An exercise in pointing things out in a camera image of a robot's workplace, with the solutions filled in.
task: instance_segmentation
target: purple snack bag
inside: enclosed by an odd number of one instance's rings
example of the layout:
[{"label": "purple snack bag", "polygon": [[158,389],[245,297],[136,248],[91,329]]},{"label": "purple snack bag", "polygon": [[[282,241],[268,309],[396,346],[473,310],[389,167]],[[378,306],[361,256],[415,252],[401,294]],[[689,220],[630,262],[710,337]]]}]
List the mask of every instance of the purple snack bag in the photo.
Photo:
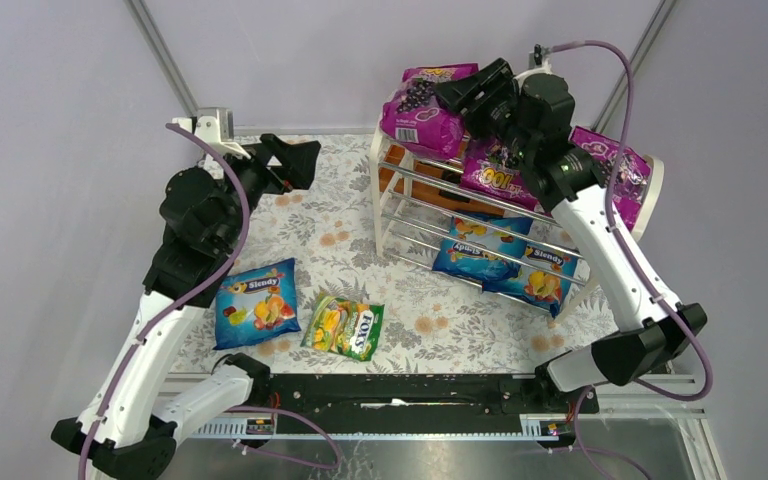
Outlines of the purple snack bag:
[{"label": "purple snack bag", "polygon": [[[620,146],[616,140],[581,127],[575,127],[570,140],[608,168],[613,168],[613,158]],[[629,230],[634,227],[640,213],[650,173],[651,169],[643,157],[626,146],[625,162],[620,166],[614,187],[614,204]]]},{"label": "purple snack bag", "polygon": [[508,149],[498,141],[471,141],[464,155],[461,186],[534,210],[537,198],[528,193],[519,171],[508,168]]},{"label": "purple snack bag", "polygon": [[456,157],[464,135],[463,120],[440,106],[433,87],[477,71],[477,63],[405,70],[399,90],[384,104],[381,130],[418,155]]}]

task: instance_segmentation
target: green snack bag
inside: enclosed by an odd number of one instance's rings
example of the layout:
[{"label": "green snack bag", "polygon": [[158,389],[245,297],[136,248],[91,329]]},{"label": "green snack bag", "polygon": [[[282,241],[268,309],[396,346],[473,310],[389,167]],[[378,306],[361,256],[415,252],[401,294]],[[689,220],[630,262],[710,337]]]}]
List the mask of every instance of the green snack bag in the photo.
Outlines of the green snack bag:
[{"label": "green snack bag", "polygon": [[383,305],[321,295],[313,308],[302,346],[368,362],[378,346],[383,321]]}]

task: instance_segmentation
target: blue snack bag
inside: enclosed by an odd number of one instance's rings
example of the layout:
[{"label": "blue snack bag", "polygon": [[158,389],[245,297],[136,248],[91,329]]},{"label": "blue snack bag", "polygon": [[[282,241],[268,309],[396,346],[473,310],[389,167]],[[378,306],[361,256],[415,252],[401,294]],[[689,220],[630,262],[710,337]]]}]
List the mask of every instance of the blue snack bag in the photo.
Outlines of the blue snack bag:
[{"label": "blue snack bag", "polygon": [[245,347],[298,332],[296,259],[268,265],[222,281],[216,294],[216,348]]},{"label": "blue snack bag", "polygon": [[[540,265],[554,272],[563,273],[569,277],[575,274],[578,259],[564,255],[555,250],[543,248],[531,242],[526,242],[524,262]],[[535,307],[548,310],[552,318],[561,311],[564,298],[569,293],[570,281],[535,268],[522,266],[519,273],[511,278],[485,282],[485,292],[499,292],[519,298]]]},{"label": "blue snack bag", "polygon": [[[501,218],[473,212],[469,216],[511,232],[525,234],[531,228],[529,218]],[[525,252],[525,240],[457,217],[452,217],[449,234],[516,258]],[[465,243],[444,239],[431,269],[486,282],[516,275],[519,265]]]}]

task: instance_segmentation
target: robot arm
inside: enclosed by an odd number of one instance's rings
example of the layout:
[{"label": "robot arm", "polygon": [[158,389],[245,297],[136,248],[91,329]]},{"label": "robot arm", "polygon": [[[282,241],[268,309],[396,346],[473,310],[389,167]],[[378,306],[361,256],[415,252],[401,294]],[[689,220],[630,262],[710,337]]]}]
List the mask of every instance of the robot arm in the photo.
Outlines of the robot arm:
[{"label": "robot arm", "polygon": [[[200,110],[197,118],[178,118],[174,123],[223,155],[244,188],[251,211],[265,193],[307,189],[313,182],[318,142],[289,145],[266,134],[261,143],[241,146],[233,141],[230,111],[221,108]],[[280,166],[268,165],[273,157]],[[88,457],[97,470],[114,478],[157,478],[183,439],[225,410],[245,403],[254,379],[264,375],[262,365],[232,357],[208,379],[153,410],[175,355],[209,308],[226,272],[162,317],[147,334],[146,323],[226,265],[243,228],[241,199],[228,179],[214,179],[198,167],[172,177],[160,214],[166,220],[163,243],[143,282],[146,291],[128,339],[92,402],[78,417],[58,422],[51,434],[76,454],[91,436]],[[99,408],[111,384],[112,395]]]},{"label": "robot arm", "polygon": [[[569,233],[614,312],[617,334],[550,360],[536,374],[555,393],[606,381],[625,385],[688,344],[661,300],[675,307],[694,334],[707,317],[698,304],[681,303],[622,222],[608,223],[607,215],[616,215],[605,212],[610,172],[569,142],[575,100],[563,78],[552,74],[539,45],[532,61],[534,68],[515,77],[500,58],[470,77],[438,84],[435,93],[445,108],[464,118],[473,136],[496,137],[508,148],[529,192]],[[629,252],[621,249],[614,229]],[[641,274],[658,287],[660,298],[651,298]]]}]

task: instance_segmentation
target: cable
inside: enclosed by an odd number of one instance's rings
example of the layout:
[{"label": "cable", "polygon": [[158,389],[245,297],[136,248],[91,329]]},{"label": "cable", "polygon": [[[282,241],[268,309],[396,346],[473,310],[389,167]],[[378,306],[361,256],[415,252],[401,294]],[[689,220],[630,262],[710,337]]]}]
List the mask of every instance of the cable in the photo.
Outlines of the cable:
[{"label": "cable", "polygon": [[243,453],[246,452],[252,452],[257,453],[258,455],[265,455],[267,457],[273,457],[273,458],[280,458],[281,460],[286,460],[288,462],[298,463],[299,465],[305,465],[308,467],[313,468],[321,468],[324,470],[334,470],[337,468],[340,468],[340,464],[343,462],[343,453],[340,451],[340,447],[337,446],[337,442],[334,441],[333,438],[331,438],[328,433],[325,432],[325,430],[322,429],[319,425],[313,423],[312,421],[304,418],[303,416],[299,415],[298,413],[291,412],[289,410],[283,410],[280,408],[266,408],[266,407],[249,407],[247,405],[242,405],[239,407],[234,407],[231,409],[228,409],[229,412],[252,412],[252,413],[271,413],[272,415],[285,415],[287,417],[294,418],[308,427],[312,428],[316,433],[322,436],[322,438],[325,439],[326,442],[328,442],[328,445],[331,447],[331,450],[334,451],[334,456],[337,457],[337,460],[334,461],[334,463],[316,463],[311,462],[308,460],[304,460],[301,458],[291,457],[290,455],[284,455],[282,453],[276,453],[276,452],[269,452],[266,450],[260,450],[257,448],[247,448],[243,447]]},{"label": "cable", "polygon": [[[636,461],[634,461],[634,459],[632,459],[629,456],[626,456],[626,455],[623,455],[623,454],[617,453],[617,452],[612,452],[610,450],[603,450],[601,448],[596,448],[596,447],[587,447],[587,449],[590,450],[593,453],[598,454],[598,455],[604,455],[606,457],[613,457],[613,458],[616,458],[617,460],[623,461],[623,462],[631,465],[632,467],[636,468],[637,471],[642,473],[643,476],[645,476],[647,480],[653,480],[653,478],[654,478],[654,477],[652,477],[652,475],[649,472],[646,471],[645,468],[643,468],[643,465],[637,463]],[[556,454],[556,453],[572,453],[572,452],[578,452],[578,451],[581,451],[581,447],[550,448],[549,449],[549,453],[553,454],[553,455]],[[523,452],[523,453],[525,453],[526,455],[545,455],[546,454],[546,452],[543,451],[543,450],[530,450],[530,451]]]},{"label": "cable", "polygon": [[[608,189],[605,194],[605,212],[606,212],[605,216],[608,220],[608,225],[611,226],[611,230],[614,233],[614,238],[616,238],[617,244],[620,246],[620,249],[623,251],[626,258],[628,258],[628,263],[631,265],[631,268],[634,270],[637,276],[640,277],[640,281],[643,282],[643,285],[646,287],[646,290],[649,291],[649,294],[652,295],[652,298],[659,298],[661,296],[661,293],[658,291],[658,287],[656,287],[652,283],[652,281],[649,280],[649,277],[646,275],[646,272],[643,271],[643,267],[640,265],[637,259],[634,258],[634,254],[632,253],[631,248],[629,248],[625,238],[620,234],[620,231],[615,228],[617,225],[617,219],[612,214],[612,212],[614,211],[614,203],[613,203],[614,187],[617,183],[617,174],[620,171],[620,163],[624,161],[626,140],[628,138],[629,120],[631,118],[631,106],[634,101],[634,79],[631,72],[631,63],[628,61],[628,58],[626,58],[626,56],[622,53],[622,51],[619,48],[617,48],[614,45],[611,45],[608,42],[602,42],[599,40],[584,40],[584,41],[578,41],[578,42],[565,43],[562,45],[556,45],[550,48],[549,51],[552,53],[563,52],[565,50],[573,50],[581,47],[600,47],[600,48],[605,48],[607,50],[610,50],[620,59],[620,61],[623,64],[623,68],[625,69],[625,75],[626,75],[626,78],[628,79],[628,94],[627,94],[628,100],[626,101],[626,106],[625,106],[625,117],[623,118],[622,133],[620,134],[620,145],[619,145],[619,149],[617,150],[616,156],[614,156],[614,165],[611,170],[611,178],[608,181]],[[693,332],[690,330],[690,327],[688,327],[684,323],[684,320],[682,320],[681,317],[679,317],[678,312],[676,312],[675,308],[672,305],[668,304],[663,299],[658,301],[658,305],[661,308],[663,308],[664,311],[667,312],[670,318],[672,318],[673,321],[675,321],[676,325],[678,325],[679,329],[681,329],[682,333],[684,333],[684,335],[690,341],[690,344],[693,346],[693,350],[696,351],[696,354],[699,356],[699,360],[702,362],[702,370],[705,372],[705,382],[702,385],[702,389],[699,392],[691,395],[680,395],[673,392],[669,392],[658,386],[652,385],[651,383],[645,380],[638,379],[636,380],[636,382],[656,393],[659,393],[668,398],[672,398],[673,400],[693,402],[693,401],[705,398],[705,396],[707,396],[708,393],[711,391],[711,387],[713,386],[713,382],[714,382],[713,371],[711,368],[711,360],[708,358],[708,355],[705,353],[705,350],[702,348],[702,345],[699,343],[699,340],[696,338],[696,335],[694,335]]]},{"label": "cable", "polygon": [[[634,78],[633,78],[634,76],[631,71],[631,62],[628,61],[628,58],[626,58],[626,56],[622,53],[622,51],[619,48],[617,48],[616,46],[608,42],[603,42],[599,40],[584,40],[584,41],[564,43],[564,44],[556,45],[550,48],[549,52],[551,53],[563,52],[566,50],[574,50],[581,47],[599,47],[599,48],[610,50],[622,62],[623,69],[625,70],[626,79],[628,81],[628,93],[627,93],[627,100],[626,100],[626,106],[625,106],[625,116],[623,118],[622,133],[620,134],[620,144],[619,144],[619,148],[617,149],[617,153],[614,156],[614,165],[611,168],[611,177],[608,180],[608,188],[605,192],[605,212],[606,212],[605,217],[608,220],[608,225],[610,226],[611,231],[614,234],[614,238],[616,239],[617,244],[619,245],[620,249],[623,251],[623,254],[625,254],[626,258],[628,259],[628,263],[631,265],[632,270],[634,270],[634,272],[640,278],[640,281],[646,287],[646,290],[649,292],[649,294],[652,295],[651,298],[653,299],[660,298],[660,300],[658,300],[658,305],[662,309],[664,309],[664,311],[667,312],[670,318],[678,325],[679,329],[681,329],[685,337],[687,337],[688,341],[690,341],[690,344],[693,346],[693,350],[696,351],[696,354],[699,356],[699,360],[702,362],[702,369],[705,372],[705,382],[702,385],[702,388],[699,390],[699,392],[690,394],[690,395],[676,394],[676,393],[664,390],[663,388],[660,388],[656,385],[652,385],[651,383],[645,380],[636,379],[635,381],[640,385],[643,385],[644,387],[648,388],[649,390],[659,393],[667,398],[685,401],[685,402],[700,400],[702,398],[705,398],[708,395],[708,393],[710,393],[711,388],[713,386],[714,376],[711,368],[711,361],[708,358],[708,355],[705,353],[705,350],[702,348],[702,345],[699,343],[699,340],[696,338],[696,335],[694,335],[693,331],[690,330],[690,327],[688,327],[684,323],[684,320],[682,320],[681,317],[679,317],[678,312],[676,312],[675,308],[673,308],[672,305],[668,304],[663,299],[663,297],[661,296],[661,293],[658,291],[658,287],[656,287],[649,280],[649,277],[646,275],[646,272],[643,270],[643,267],[634,257],[634,253],[631,251],[631,248],[629,247],[628,242],[626,242],[625,238],[620,233],[620,230],[616,228],[617,219],[613,214],[614,187],[616,186],[616,183],[617,183],[617,174],[620,171],[620,165],[622,164],[622,162],[625,161],[625,147],[626,147],[626,141],[628,140],[628,127],[631,119],[631,107],[634,102]],[[605,469],[603,469],[600,465],[598,465],[590,456],[590,451],[593,451],[596,453],[600,453],[600,452],[597,452],[595,449],[585,447],[581,442],[581,435],[579,432],[578,413],[579,413],[579,410],[581,409],[581,404],[584,401],[584,398],[586,397],[587,393],[593,389],[593,387],[594,387],[593,385],[587,386],[582,390],[581,395],[579,396],[578,403],[576,403],[575,411],[573,412],[573,430],[575,431],[575,437],[576,437],[576,442],[578,443],[578,448],[584,453],[584,456],[587,457],[587,460],[590,461],[593,467],[596,468],[596,470],[598,470],[599,473],[602,474],[602,476],[610,479],[610,478],[613,478],[611,474],[605,471]],[[615,452],[604,451],[601,453],[606,455],[611,455],[617,458],[621,457],[621,454],[615,453]],[[648,472],[646,472],[646,470],[643,469],[639,464],[633,462],[629,458],[626,458],[626,461],[628,461],[629,463],[634,465],[635,468],[640,470],[641,473],[643,473],[643,475],[646,476],[646,478],[648,479],[652,478],[652,476]]]},{"label": "cable", "polygon": [[201,149],[204,150],[205,153],[213,157],[213,159],[216,160],[219,163],[219,165],[222,167],[222,170],[225,171],[225,176],[228,177],[228,179],[231,181],[231,185],[234,186],[234,190],[237,192],[237,195],[240,197],[240,206],[242,207],[241,215],[243,217],[242,227],[240,228],[240,236],[239,236],[239,240],[237,241],[237,245],[234,247],[234,250],[228,256],[228,260],[226,260],[225,263],[223,263],[222,266],[219,267],[216,270],[216,272],[214,272],[210,277],[208,277],[206,280],[204,280],[200,284],[196,285],[195,288],[185,293],[183,296],[181,296],[181,298],[172,302],[168,307],[161,310],[160,313],[158,313],[151,320],[149,320],[148,323],[146,323],[145,327],[143,327],[143,329],[140,330],[140,333],[137,334],[137,337],[136,337],[137,342],[132,344],[131,347],[128,349],[128,351],[125,352],[125,355],[122,357],[122,361],[119,362],[119,366],[116,368],[116,371],[113,374],[113,377],[110,379],[110,383],[107,385],[107,389],[104,391],[104,395],[102,396],[101,402],[98,405],[98,410],[96,410],[96,413],[95,413],[96,420],[94,420],[90,425],[89,431],[87,432],[87,436],[84,439],[84,444],[81,446],[81,457],[78,463],[78,480],[86,479],[87,460],[89,458],[90,446],[92,445],[96,432],[98,432],[98,427],[100,425],[101,419],[103,418],[103,415],[105,414],[105,412],[107,412],[107,409],[110,406],[109,405],[110,399],[113,397],[113,393],[116,391],[117,385],[119,385],[119,382],[122,380],[122,376],[125,373],[125,369],[128,367],[128,364],[131,362],[131,359],[134,357],[134,354],[136,353],[137,348],[143,345],[144,340],[146,339],[148,334],[151,333],[151,330],[167,315],[169,315],[174,310],[185,305],[193,297],[201,293],[205,288],[209,287],[210,285],[215,283],[217,280],[222,278],[223,275],[225,275],[225,272],[227,272],[234,265],[234,260],[240,254],[240,251],[243,249],[243,245],[246,243],[246,238],[249,235],[249,217],[251,216],[251,210],[249,209],[249,202],[248,202],[248,198],[246,197],[246,191],[243,188],[243,185],[240,183],[240,179],[237,178],[237,175],[231,169],[231,166],[228,165],[228,162],[226,162],[223,156],[219,152],[217,152],[215,149],[213,149],[213,147],[211,147],[210,145],[205,143],[202,139],[198,138],[192,133],[184,130],[177,124],[167,123],[166,128],[183,136],[184,138],[188,139],[189,141],[201,147]]}]

